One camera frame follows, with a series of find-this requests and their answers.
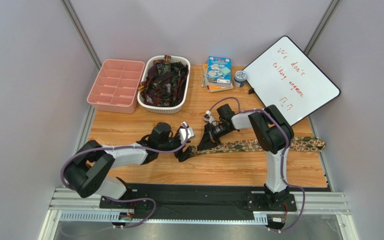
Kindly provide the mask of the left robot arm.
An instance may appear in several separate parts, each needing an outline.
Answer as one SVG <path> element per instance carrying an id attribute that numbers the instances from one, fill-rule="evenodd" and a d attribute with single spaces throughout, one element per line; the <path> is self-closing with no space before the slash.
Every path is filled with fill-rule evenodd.
<path id="1" fill-rule="evenodd" d="M 159 154 L 174 154 L 182 162 L 188 158 L 183 149 L 194 138 L 194 130 L 186 122 L 176 132 L 168 123 L 159 122 L 150 134 L 129 145 L 102 145 L 90 140 L 65 162 L 60 178 L 66 188 L 74 190 L 81 198 L 97 194 L 120 200 L 128 187 L 119 177 L 108 176 L 111 169 L 146 165 Z"/>

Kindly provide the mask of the patterned paisley necktie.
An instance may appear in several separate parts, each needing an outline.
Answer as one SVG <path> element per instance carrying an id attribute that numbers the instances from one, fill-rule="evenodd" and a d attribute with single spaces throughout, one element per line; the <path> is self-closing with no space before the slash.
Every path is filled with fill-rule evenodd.
<path id="1" fill-rule="evenodd" d="M 316 152 L 320 153 L 326 147 L 326 142 L 315 136 L 296 136 L 291 140 L 289 149 L 297 152 Z M 222 143 L 214 148 L 198 150 L 197 145 L 189 146 L 193 156 L 235 153 L 235 152 L 261 152 L 263 148 L 257 139 L 229 141 Z"/>

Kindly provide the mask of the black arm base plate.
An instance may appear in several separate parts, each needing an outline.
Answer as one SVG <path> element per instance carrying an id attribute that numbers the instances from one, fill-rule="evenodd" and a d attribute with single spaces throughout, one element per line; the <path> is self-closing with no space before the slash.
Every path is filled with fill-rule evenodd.
<path id="1" fill-rule="evenodd" d="M 303 200 L 297 187 L 288 189 L 281 204 L 270 204 L 263 186 L 221 186 L 129 183 L 121 202 L 107 197 L 97 201 L 98 210 L 130 210 L 156 220 L 250 221 L 255 212 L 298 214 Z"/>

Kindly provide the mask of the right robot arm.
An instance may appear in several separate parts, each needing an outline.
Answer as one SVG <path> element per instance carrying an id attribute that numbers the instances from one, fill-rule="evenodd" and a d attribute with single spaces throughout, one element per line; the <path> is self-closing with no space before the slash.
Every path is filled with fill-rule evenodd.
<path id="1" fill-rule="evenodd" d="M 282 204 L 289 194 L 286 184 L 286 160 L 294 131 L 275 105 L 263 109 L 234 113 L 228 104 L 217 109 L 219 123 L 211 120 L 204 126 L 203 137 L 197 147 L 199 151 L 222 145 L 220 138 L 241 129 L 253 129 L 256 139 L 266 152 L 267 178 L 264 192 L 271 204 Z"/>

